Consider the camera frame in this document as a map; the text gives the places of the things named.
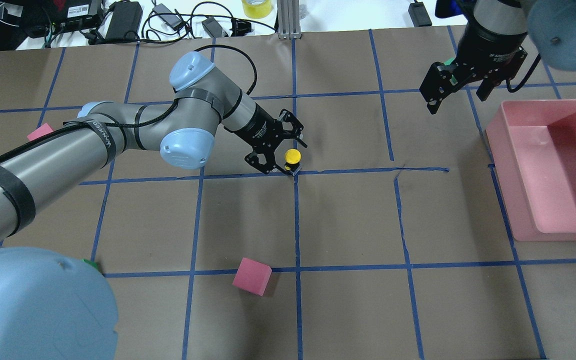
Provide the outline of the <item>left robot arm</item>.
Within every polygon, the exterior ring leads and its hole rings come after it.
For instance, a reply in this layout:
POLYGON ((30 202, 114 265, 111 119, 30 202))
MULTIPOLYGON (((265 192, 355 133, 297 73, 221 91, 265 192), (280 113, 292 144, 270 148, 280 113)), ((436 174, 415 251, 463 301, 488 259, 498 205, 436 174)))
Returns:
MULTIPOLYGON (((198 50, 174 64, 169 83, 169 107, 90 102, 62 128, 0 155, 0 241, 126 150, 204 167, 219 126, 251 146, 244 159, 259 172, 297 172, 294 162, 275 159, 282 142, 303 142, 304 125, 291 111, 271 116, 198 50)), ((114 292, 93 265, 0 247, 0 360, 112 360, 117 322, 114 292)))

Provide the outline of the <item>green foam cube near left arm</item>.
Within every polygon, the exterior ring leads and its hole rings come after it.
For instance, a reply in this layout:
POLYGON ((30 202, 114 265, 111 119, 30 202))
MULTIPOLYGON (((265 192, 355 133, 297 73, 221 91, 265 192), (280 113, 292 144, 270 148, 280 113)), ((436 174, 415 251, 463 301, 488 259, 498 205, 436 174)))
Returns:
POLYGON ((96 271, 98 271, 100 274, 102 274, 102 270, 101 270, 101 265, 98 264, 98 262, 95 262, 93 260, 90 259, 81 259, 81 261, 91 267, 93 267, 94 269, 96 269, 96 271))

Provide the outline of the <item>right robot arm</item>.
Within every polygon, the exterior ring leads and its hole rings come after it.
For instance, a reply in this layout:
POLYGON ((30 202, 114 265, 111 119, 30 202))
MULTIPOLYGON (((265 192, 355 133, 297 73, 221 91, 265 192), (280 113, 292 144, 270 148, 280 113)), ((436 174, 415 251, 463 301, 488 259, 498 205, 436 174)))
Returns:
POLYGON ((437 18, 462 15, 466 27, 453 60, 430 65, 419 91, 430 114, 468 84, 486 101, 506 84, 521 89, 544 60, 576 72, 576 0, 439 0, 437 18))

